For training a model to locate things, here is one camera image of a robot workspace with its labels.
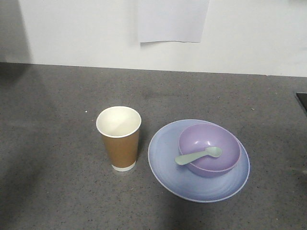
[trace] white wall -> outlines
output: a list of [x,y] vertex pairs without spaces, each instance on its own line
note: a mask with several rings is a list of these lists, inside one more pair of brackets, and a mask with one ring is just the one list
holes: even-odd
[[0,0],[0,28],[6,62],[307,76],[306,0],[211,0],[201,43],[140,45],[137,0]]

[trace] cup bottom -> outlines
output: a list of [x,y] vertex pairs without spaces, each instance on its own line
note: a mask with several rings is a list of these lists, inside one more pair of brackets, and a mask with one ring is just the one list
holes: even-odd
[[112,165],[112,167],[113,167],[113,169],[115,169],[116,171],[119,171],[119,172],[126,172],[126,171],[129,171],[130,169],[132,169],[132,168],[135,166],[135,163],[136,163],[136,161],[135,161],[132,165],[130,165],[130,166],[126,167],[126,168],[119,168],[119,167],[116,167],[116,166],[114,166],[114,165]]

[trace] paper cup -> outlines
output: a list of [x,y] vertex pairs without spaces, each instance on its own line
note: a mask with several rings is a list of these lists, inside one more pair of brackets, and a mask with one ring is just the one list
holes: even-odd
[[99,114],[96,127],[102,134],[103,143],[115,170],[125,172],[134,167],[141,122],[140,114],[125,106],[110,107]]

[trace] plate rim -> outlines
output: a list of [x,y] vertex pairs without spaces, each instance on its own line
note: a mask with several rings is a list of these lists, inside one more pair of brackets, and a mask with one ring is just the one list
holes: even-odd
[[226,197],[223,197],[223,198],[220,198],[220,199],[216,199],[216,200],[195,200],[195,199],[191,199],[191,198],[187,198],[187,197],[184,197],[180,194],[177,194],[175,193],[174,191],[172,191],[171,189],[169,189],[158,177],[157,175],[155,174],[153,168],[152,168],[152,164],[150,162],[150,158],[149,158],[149,151],[150,151],[150,147],[152,145],[152,142],[154,140],[154,138],[156,137],[156,135],[163,129],[165,128],[166,126],[169,126],[169,125],[172,125],[173,123],[177,123],[177,122],[182,122],[182,121],[201,121],[201,122],[205,122],[205,123],[210,123],[210,124],[213,124],[213,125],[216,125],[216,126],[219,126],[215,123],[212,123],[212,122],[209,122],[209,121],[205,121],[205,120],[198,120],[198,119],[183,119],[183,120],[178,120],[178,121],[173,121],[171,123],[168,123],[166,124],[165,126],[161,127],[158,131],[156,131],[156,133],[153,135],[152,139],[150,140],[150,143],[149,143],[149,146],[148,146],[148,163],[149,163],[149,166],[150,166],[150,169],[153,173],[153,175],[155,176],[155,178],[157,179],[157,181],[164,187],[166,188],[169,192],[171,192],[172,194],[182,198],[182,199],[185,199],[185,200],[188,200],[188,201],[192,201],[192,202],[197,202],[197,203],[214,203],[214,202],[218,202],[218,201],[222,201],[222,200],[226,200],[228,198],[231,198],[232,196],[234,196],[235,194],[237,194],[246,184],[246,182],[248,181],[248,178],[249,178],[249,174],[250,174],[250,161],[249,161],[249,156],[248,156],[248,153],[245,149],[245,147],[243,146],[243,144],[241,143],[241,141],[235,136],[235,138],[238,140],[238,142],[240,143],[240,146],[243,148],[245,154],[246,154],[246,157],[247,157],[247,160],[248,160],[248,173],[247,173],[247,176],[246,176],[246,179],[245,181],[243,182],[243,184],[235,191],[233,192],[232,194],[226,196]]

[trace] black object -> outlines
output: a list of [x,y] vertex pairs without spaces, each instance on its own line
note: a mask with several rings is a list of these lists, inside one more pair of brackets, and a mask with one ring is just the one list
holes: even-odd
[[296,95],[307,112],[307,92],[297,92]]

